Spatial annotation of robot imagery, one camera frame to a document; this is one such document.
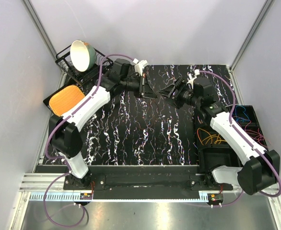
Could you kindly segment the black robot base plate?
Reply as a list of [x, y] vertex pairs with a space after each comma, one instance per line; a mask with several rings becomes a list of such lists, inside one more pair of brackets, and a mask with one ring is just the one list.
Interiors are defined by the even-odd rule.
[[83, 179], [66, 176], [64, 190], [94, 190], [94, 200], [205, 202], [202, 192], [231, 191], [228, 184], [207, 186], [197, 165], [90, 166]]

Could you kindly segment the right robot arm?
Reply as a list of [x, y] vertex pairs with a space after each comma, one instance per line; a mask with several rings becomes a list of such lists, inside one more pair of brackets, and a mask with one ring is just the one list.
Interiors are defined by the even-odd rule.
[[205, 185], [215, 190], [221, 184], [241, 187], [248, 195], [279, 185], [281, 194], [280, 156], [256, 143], [232, 118], [230, 112], [214, 99], [214, 86], [204, 77], [185, 81], [177, 79], [174, 83], [158, 91], [167, 102], [181, 108], [184, 104], [193, 106], [201, 120], [229, 144], [241, 161], [242, 167], [226, 165], [214, 166], [205, 177]]

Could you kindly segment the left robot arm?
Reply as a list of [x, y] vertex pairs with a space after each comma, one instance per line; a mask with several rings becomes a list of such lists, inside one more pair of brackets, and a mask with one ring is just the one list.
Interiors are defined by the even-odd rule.
[[146, 66], [146, 60], [129, 62], [116, 59], [106, 73], [99, 75], [97, 84], [83, 99], [62, 115], [50, 118], [47, 145], [52, 146], [59, 158], [65, 161], [79, 189], [87, 189], [91, 183], [89, 168], [81, 153], [83, 141], [80, 131], [101, 107], [123, 91], [133, 92], [137, 98], [156, 99], [143, 72]]

